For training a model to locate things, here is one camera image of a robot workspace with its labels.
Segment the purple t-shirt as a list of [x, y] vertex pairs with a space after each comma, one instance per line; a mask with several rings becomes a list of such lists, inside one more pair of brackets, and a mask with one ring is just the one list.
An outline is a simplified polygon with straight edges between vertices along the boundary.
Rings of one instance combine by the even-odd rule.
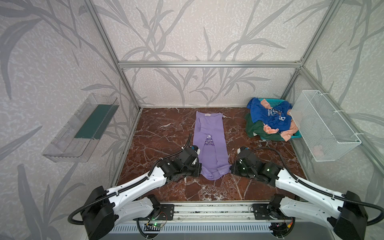
[[223, 114], [196, 112], [193, 144], [200, 150], [201, 174], [210, 181], [230, 172]]

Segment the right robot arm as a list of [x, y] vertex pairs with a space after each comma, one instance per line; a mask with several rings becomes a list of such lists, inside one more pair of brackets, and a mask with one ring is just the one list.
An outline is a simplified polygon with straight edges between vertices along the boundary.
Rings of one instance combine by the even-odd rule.
[[361, 201], [351, 191], [343, 194], [305, 180], [290, 171], [279, 152], [277, 155], [281, 165], [263, 162], [254, 150], [241, 147], [236, 161], [230, 167], [233, 175], [256, 180], [295, 195], [295, 199], [291, 199], [275, 194], [265, 207], [251, 207], [256, 219], [269, 217], [284, 221], [281, 225], [270, 226], [276, 238], [288, 235], [296, 219], [301, 219], [333, 231], [342, 240], [363, 240], [366, 228], [384, 219], [382, 207]]

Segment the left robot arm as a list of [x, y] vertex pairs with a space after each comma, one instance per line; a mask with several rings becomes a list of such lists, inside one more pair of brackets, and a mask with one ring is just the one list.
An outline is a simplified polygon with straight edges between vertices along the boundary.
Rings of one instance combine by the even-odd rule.
[[170, 182], [198, 177], [202, 170], [200, 148], [190, 144], [178, 152], [158, 159], [145, 174], [117, 187], [95, 188], [83, 206], [69, 214], [72, 225], [84, 226], [90, 240], [100, 240], [118, 224], [160, 214], [161, 204], [144, 195]]

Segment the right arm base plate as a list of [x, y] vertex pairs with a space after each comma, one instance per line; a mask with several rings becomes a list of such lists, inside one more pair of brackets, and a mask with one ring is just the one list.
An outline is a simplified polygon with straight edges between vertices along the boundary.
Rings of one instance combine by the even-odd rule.
[[277, 212], [272, 211], [269, 208], [268, 203], [256, 203], [252, 204], [251, 212], [254, 214], [256, 220], [283, 220], [284, 216]]

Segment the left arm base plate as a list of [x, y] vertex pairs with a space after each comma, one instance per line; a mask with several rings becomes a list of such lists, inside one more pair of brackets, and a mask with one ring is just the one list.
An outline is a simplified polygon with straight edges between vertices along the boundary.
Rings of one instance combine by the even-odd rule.
[[149, 218], [152, 221], [168, 221], [173, 220], [174, 213], [174, 204], [160, 204], [159, 206], [154, 207], [153, 211], [149, 215]]

